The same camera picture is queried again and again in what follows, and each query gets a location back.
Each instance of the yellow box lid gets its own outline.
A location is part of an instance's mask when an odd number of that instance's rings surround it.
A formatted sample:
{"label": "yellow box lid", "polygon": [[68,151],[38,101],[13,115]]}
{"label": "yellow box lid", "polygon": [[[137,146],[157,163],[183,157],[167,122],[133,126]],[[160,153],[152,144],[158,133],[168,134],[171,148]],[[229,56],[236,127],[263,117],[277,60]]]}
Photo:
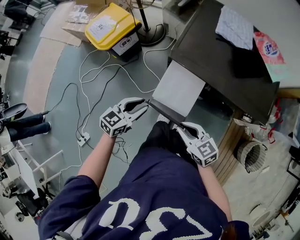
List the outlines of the yellow box lid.
{"label": "yellow box lid", "polygon": [[111,49],[141,22],[124,10],[111,3],[85,28],[85,36],[99,50]]}

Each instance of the white number print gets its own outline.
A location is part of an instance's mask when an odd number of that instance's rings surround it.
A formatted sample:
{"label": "white number print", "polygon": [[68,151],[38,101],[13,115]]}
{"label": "white number print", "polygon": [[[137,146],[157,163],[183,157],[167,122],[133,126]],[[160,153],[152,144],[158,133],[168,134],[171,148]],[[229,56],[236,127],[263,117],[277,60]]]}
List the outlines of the white number print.
{"label": "white number print", "polygon": [[179,237],[179,238],[174,238],[173,240],[197,240],[197,239],[210,238],[212,236],[211,232],[209,232],[200,223],[198,223],[197,221],[193,220],[189,215],[187,216],[187,221],[190,224],[193,224],[194,226],[196,226],[201,232],[203,232],[203,234],[201,234],[201,235],[194,235],[194,236]]}
{"label": "white number print", "polygon": [[161,232],[167,231],[166,227],[160,222],[160,217],[164,212],[173,213],[178,219],[183,219],[185,216],[185,211],[183,209],[175,209],[175,208],[159,208],[149,213],[145,222],[149,227],[150,231],[143,232],[140,236],[140,240],[150,240],[153,237]]}
{"label": "white number print", "polygon": [[117,227],[125,227],[129,230],[133,230],[133,227],[129,226],[137,217],[137,214],[139,213],[140,206],[139,204],[130,198],[122,198],[118,200],[117,202],[108,202],[112,206],[110,206],[105,213],[103,214],[102,218],[99,221],[99,225],[102,227],[109,227],[113,229],[113,226],[111,225],[118,210],[118,206],[120,203],[126,203],[128,206],[128,210],[126,212],[126,215],[124,217],[124,220],[121,225]]}

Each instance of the small fan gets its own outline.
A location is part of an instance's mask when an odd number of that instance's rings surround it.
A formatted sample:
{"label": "small fan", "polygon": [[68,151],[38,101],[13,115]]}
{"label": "small fan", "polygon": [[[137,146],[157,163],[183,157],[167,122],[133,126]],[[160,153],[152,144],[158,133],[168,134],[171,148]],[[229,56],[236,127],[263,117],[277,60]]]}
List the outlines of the small fan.
{"label": "small fan", "polygon": [[138,8],[141,12],[143,26],[138,30],[137,35],[142,46],[158,44],[165,37],[166,30],[162,23],[153,21],[147,23],[144,8],[151,6],[153,2],[154,0],[126,0],[131,8]]}

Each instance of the wall outlet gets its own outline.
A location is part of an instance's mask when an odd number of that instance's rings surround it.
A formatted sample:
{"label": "wall outlet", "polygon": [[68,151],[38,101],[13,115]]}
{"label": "wall outlet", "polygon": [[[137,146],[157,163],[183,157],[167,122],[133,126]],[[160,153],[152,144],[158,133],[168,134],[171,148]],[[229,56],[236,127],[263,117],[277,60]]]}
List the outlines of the wall outlet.
{"label": "wall outlet", "polygon": [[90,135],[87,132],[85,132],[83,134],[83,137],[79,138],[79,140],[77,142],[78,142],[79,146],[82,147],[89,139],[90,139]]}

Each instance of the navy t-shirt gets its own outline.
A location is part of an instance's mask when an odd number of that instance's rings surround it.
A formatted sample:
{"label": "navy t-shirt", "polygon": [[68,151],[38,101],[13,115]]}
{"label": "navy t-shirt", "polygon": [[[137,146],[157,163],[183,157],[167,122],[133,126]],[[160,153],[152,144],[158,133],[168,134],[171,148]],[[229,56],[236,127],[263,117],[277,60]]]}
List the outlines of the navy t-shirt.
{"label": "navy t-shirt", "polygon": [[[120,184],[101,201],[92,179],[70,178],[38,223],[40,239],[51,238],[85,215],[82,239],[89,240],[219,240],[229,224],[208,198],[197,169],[158,148],[140,152]],[[250,239],[247,223],[230,223],[237,239]]]}

